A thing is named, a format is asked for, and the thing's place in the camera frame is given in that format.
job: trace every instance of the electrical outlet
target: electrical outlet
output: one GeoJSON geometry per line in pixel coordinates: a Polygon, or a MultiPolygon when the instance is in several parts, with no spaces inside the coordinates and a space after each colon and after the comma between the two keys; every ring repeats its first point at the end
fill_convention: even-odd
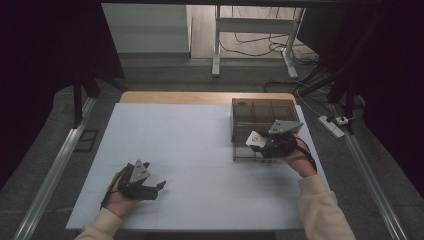
{"type": "Polygon", "coordinates": [[[318,118],[318,120],[324,125],[328,131],[330,131],[336,138],[341,138],[344,136],[344,132],[340,130],[333,122],[327,122],[327,116],[323,115],[318,118]]]}
{"type": "Polygon", "coordinates": [[[337,124],[339,125],[345,125],[349,123],[349,120],[346,117],[339,117],[336,118],[337,124]]]}

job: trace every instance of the transparent box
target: transparent box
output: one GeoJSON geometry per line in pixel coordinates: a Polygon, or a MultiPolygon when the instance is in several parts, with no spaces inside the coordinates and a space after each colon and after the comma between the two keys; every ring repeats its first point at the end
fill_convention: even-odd
{"type": "Polygon", "coordinates": [[[231,112],[233,161],[269,162],[246,145],[252,131],[268,132],[275,120],[299,121],[294,102],[282,99],[233,98],[231,112]]]}

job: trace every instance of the metal rail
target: metal rail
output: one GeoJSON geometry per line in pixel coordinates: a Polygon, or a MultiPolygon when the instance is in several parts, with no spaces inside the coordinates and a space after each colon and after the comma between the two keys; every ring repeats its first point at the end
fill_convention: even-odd
{"type": "MultiPolygon", "coordinates": [[[[334,106],[332,107],[333,110],[335,110],[338,114],[341,114],[339,109],[335,109],[334,106]]],[[[345,131],[345,140],[354,157],[354,160],[358,165],[359,171],[361,172],[362,177],[368,186],[371,196],[374,199],[378,209],[380,210],[380,214],[386,223],[387,229],[392,235],[392,238],[395,240],[407,240],[408,237],[403,230],[400,220],[390,201],[387,199],[386,194],[378,183],[378,180],[372,171],[371,166],[368,164],[368,159],[362,152],[356,137],[345,131]]]]}
{"type": "Polygon", "coordinates": [[[71,129],[66,140],[57,154],[56,159],[53,162],[52,167],[46,175],[37,195],[33,199],[31,206],[29,207],[25,217],[23,218],[21,225],[13,237],[14,240],[30,239],[34,233],[44,210],[50,201],[51,196],[59,182],[62,173],[68,163],[69,158],[81,136],[82,131],[87,124],[88,117],[91,110],[93,109],[94,103],[96,102],[93,98],[88,98],[83,106],[83,119],[81,124],[76,129],[71,129]]]}

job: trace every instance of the table surface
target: table surface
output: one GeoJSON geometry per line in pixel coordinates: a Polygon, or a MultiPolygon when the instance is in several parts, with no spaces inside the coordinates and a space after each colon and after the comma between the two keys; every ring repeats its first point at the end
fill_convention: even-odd
{"type": "MultiPolygon", "coordinates": [[[[233,162],[232,98],[285,99],[281,93],[126,92],[116,104],[67,229],[98,212],[111,177],[128,162],[148,161],[146,185],[167,180],[122,229],[138,231],[278,231],[301,228],[300,176],[284,163],[233,162]]],[[[300,121],[305,123],[300,106],[300,121]]],[[[299,136],[324,171],[306,124],[299,136]]]]}

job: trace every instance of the black strap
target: black strap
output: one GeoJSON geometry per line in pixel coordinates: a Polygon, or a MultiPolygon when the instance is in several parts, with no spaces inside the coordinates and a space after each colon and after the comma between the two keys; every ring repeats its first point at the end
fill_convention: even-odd
{"type": "Polygon", "coordinates": [[[306,144],[305,141],[303,141],[300,138],[297,138],[296,137],[296,139],[302,141],[306,145],[306,147],[308,148],[308,151],[306,151],[305,149],[303,149],[299,145],[296,146],[296,149],[299,150],[300,152],[302,152],[303,154],[305,154],[305,156],[308,158],[309,162],[312,164],[312,167],[315,169],[316,172],[318,172],[318,170],[317,170],[317,163],[315,162],[315,159],[311,155],[311,151],[309,150],[308,144],[306,144]]]}
{"type": "Polygon", "coordinates": [[[122,169],[122,170],[118,173],[118,175],[116,175],[116,177],[113,179],[112,184],[109,186],[109,188],[108,188],[108,190],[107,190],[107,192],[106,192],[106,194],[105,194],[105,197],[103,198],[102,204],[100,205],[100,209],[102,209],[102,207],[106,207],[106,203],[107,203],[107,201],[109,200],[110,194],[112,194],[112,193],[116,192],[116,191],[113,191],[113,192],[112,192],[112,189],[113,189],[113,187],[115,186],[116,181],[118,181],[119,177],[120,177],[120,176],[124,173],[124,170],[125,170],[125,169],[122,169]]]}

